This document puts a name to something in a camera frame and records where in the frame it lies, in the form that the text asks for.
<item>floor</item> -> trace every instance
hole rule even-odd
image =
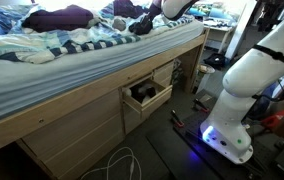
[[[203,58],[211,55],[213,51],[205,50]],[[212,94],[218,96],[222,90],[222,78],[225,71],[216,71],[214,74],[210,74],[205,89]],[[133,150],[134,155],[139,160],[142,169],[142,180],[173,180],[170,172],[161,161],[156,151],[152,148],[151,144],[146,138],[146,133],[157,129],[158,127],[172,127],[170,121],[170,111],[175,110],[180,118],[186,118],[193,113],[192,100],[194,94],[186,94],[179,86],[176,86],[173,90],[170,101],[158,110],[156,110],[148,120],[141,124],[138,128],[132,131],[126,136],[126,139],[108,153],[103,159],[94,165],[90,171],[96,168],[102,168],[107,166],[110,157],[118,149],[122,147],[129,147]],[[111,164],[124,155],[129,154],[129,151],[121,151],[115,155],[111,161]],[[109,179],[129,179],[130,164],[132,159],[126,158],[121,160],[118,164],[109,168]],[[85,180],[105,180],[107,179],[106,170],[93,172],[85,176]],[[132,179],[139,179],[138,168],[135,165],[135,171]]]
[[[207,58],[213,51],[205,50],[203,58]],[[225,71],[216,71],[214,74],[206,75],[205,89],[218,95],[222,90],[222,77]],[[170,122],[170,111],[174,109],[180,118],[188,117],[193,113],[191,110],[193,94],[186,94],[179,85],[175,86],[172,98],[156,110],[148,120],[132,131],[126,139],[108,153],[103,159],[97,162],[92,169],[105,167],[112,154],[122,147],[129,147],[133,150],[142,169],[143,180],[173,180],[170,172],[161,161],[151,144],[147,141],[145,135],[147,132],[158,127],[172,127]],[[14,149],[16,145],[12,144],[0,150],[0,180],[19,180],[19,179],[48,179],[46,175],[30,160],[24,152],[17,152]],[[116,159],[127,155],[128,151],[122,151],[117,154]],[[129,179],[129,168],[131,158],[125,158],[119,163],[109,168],[109,179]],[[139,179],[137,165],[132,179]],[[86,180],[105,180],[107,179],[106,170],[97,171],[88,174]]]

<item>blue striped blanket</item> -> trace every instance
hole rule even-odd
[[[158,17],[154,20],[154,28],[150,34],[137,36],[128,30],[120,32],[113,29],[112,19],[100,22],[90,29],[55,30],[26,34],[22,31],[22,18],[17,21],[11,33],[0,35],[0,59],[35,64],[45,63],[58,59],[65,54],[81,53],[138,42],[183,26],[193,20],[192,16],[183,16],[177,21],[164,23],[162,18]],[[126,19],[127,24],[134,21],[139,21],[139,19]]]

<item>cabinet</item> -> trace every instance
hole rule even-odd
[[[221,53],[231,41],[235,27],[206,27],[210,28],[210,32],[205,45],[218,49],[218,53]]]
[[[114,90],[23,137],[19,145],[52,177],[69,180],[123,139],[120,94]]]
[[[151,75],[123,87],[123,114],[125,132],[130,133],[134,128],[143,123],[157,108],[168,101],[172,94],[171,78],[173,61],[155,69]],[[140,103],[125,92],[128,88],[139,83],[151,84],[157,94],[146,102]]]

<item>drawer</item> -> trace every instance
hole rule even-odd
[[[105,149],[104,153],[101,154],[101,152],[99,152],[103,146],[110,146],[108,142],[112,141],[115,136],[120,137],[120,139],[116,138],[118,139],[117,143],[124,139],[120,114],[112,117],[82,138],[71,143],[69,147],[44,162],[44,164],[59,179],[66,176],[66,174],[71,173],[71,171],[77,171],[77,173],[72,173],[72,179],[76,179],[106,153],[112,150],[115,146],[114,143],[111,144],[112,147]]]
[[[120,107],[119,91],[115,90],[22,139],[41,161],[47,162],[119,114]]]
[[[140,114],[140,119],[143,121],[150,116],[150,114],[159,108],[163,103],[170,99],[172,93],[172,85],[164,87],[151,79],[145,80],[146,83],[152,84],[157,90],[157,94],[144,103],[140,103],[133,97],[123,93],[123,101]]]
[[[154,70],[153,80],[164,87],[168,87],[171,83],[174,63],[170,63]]]
[[[125,103],[123,103],[123,112],[126,134],[130,133],[144,121],[143,119],[141,119],[139,112]]]

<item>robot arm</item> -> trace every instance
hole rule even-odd
[[[172,21],[178,20],[198,0],[153,0],[150,6],[150,16],[153,18],[163,12]]]
[[[153,0],[149,14],[143,16],[140,22],[133,23],[129,30],[137,35],[148,34],[153,28],[155,16],[163,13],[169,20],[178,20],[198,0]]]
[[[284,21],[258,45],[284,55]],[[209,117],[201,124],[202,138],[235,164],[245,163],[253,154],[251,138],[241,121],[266,87],[284,75],[284,62],[251,49],[223,78],[224,90]]]

